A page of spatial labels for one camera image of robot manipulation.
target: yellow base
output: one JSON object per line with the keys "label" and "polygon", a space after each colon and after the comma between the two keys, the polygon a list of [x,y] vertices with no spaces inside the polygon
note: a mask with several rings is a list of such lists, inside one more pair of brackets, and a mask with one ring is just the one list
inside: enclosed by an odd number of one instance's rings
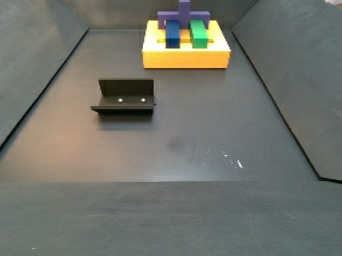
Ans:
{"label": "yellow base", "polygon": [[231,50],[214,20],[207,33],[207,49],[192,49],[188,30],[180,30],[180,49],[167,49],[166,31],[157,29],[156,20],[149,20],[143,45],[144,68],[227,68]]}

